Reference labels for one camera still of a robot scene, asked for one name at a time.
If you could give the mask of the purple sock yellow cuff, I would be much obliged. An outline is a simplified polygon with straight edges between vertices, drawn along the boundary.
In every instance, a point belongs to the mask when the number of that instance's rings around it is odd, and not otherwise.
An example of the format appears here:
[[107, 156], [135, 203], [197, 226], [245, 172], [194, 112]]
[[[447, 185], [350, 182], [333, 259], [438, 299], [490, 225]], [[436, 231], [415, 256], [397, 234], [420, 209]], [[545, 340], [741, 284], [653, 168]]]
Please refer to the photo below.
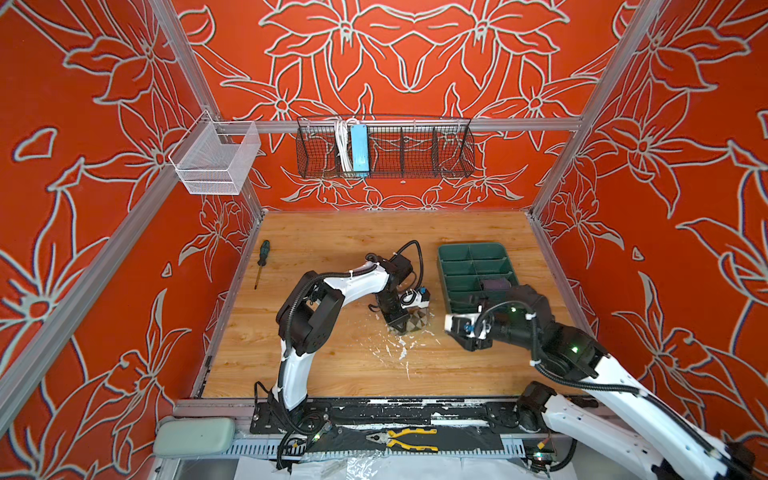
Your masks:
[[481, 279], [480, 285], [485, 292], [506, 292], [513, 287], [513, 284], [503, 277]]

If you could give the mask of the beige argyle sock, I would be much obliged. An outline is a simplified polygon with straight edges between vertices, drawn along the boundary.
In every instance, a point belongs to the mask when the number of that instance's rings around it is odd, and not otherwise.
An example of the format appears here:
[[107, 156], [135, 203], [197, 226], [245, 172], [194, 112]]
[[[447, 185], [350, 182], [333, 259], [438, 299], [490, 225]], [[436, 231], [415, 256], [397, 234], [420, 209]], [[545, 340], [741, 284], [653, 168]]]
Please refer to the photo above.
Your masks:
[[407, 309], [408, 317], [404, 326], [404, 333], [410, 334], [412, 332], [424, 330], [430, 326], [430, 319], [432, 318], [431, 310], [428, 307], [424, 308], [409, 308]]

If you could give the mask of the green plastic divided tray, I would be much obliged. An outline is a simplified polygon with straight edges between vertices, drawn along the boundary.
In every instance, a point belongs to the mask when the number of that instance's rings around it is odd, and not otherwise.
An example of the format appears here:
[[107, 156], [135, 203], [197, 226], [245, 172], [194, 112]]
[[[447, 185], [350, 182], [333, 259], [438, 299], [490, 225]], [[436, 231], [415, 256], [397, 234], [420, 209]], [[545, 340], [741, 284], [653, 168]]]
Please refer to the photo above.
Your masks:
[[476, 313], [481, 304], [499, 301], [504, 292], [485, 292], [480, 280], [507, 278], [519, 284], [506, 248], [498, 242], [443, 244], [437, 265], [448, 313]]

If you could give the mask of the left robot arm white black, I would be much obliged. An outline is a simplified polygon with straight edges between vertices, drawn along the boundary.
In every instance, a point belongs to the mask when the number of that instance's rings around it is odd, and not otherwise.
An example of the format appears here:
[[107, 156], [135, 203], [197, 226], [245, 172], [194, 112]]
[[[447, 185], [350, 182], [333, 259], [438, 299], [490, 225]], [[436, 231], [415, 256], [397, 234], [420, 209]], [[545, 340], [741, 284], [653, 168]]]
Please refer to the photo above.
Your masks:
[[343, 272], [306, 272], [276, 316], [281, 358], [272, 396], [278, 405], [293, 413], [308, 398], [314, 356], [331, 337], [345, 306], [372, 295], [386, 326], [406, 333], [411, 314], [430, 303], [420, 277], [413, 286], [401, 287], [413, 273], [402, 254], [389, 259], [370, 254], [362, 266]]

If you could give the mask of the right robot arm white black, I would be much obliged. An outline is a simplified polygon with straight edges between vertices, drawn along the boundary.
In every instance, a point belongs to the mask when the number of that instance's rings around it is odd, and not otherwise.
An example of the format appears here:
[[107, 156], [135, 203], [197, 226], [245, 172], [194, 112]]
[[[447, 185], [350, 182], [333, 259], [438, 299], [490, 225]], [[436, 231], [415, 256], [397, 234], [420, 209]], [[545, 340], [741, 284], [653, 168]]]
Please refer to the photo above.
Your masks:
[[464, 349], [503, 342], [524, 348], [531, 366], [559, 385], [582, 390], [616, 414], [615, 425], [552, 388], [530, 383], [518, 415], [567, 435], [644, 479], [751, 479], [755, 456], [725, 443], [675, 412], [585, 331], [555, 320], [548, 299], [529, 285], [471, 313], [451, 313], [445, 330]]

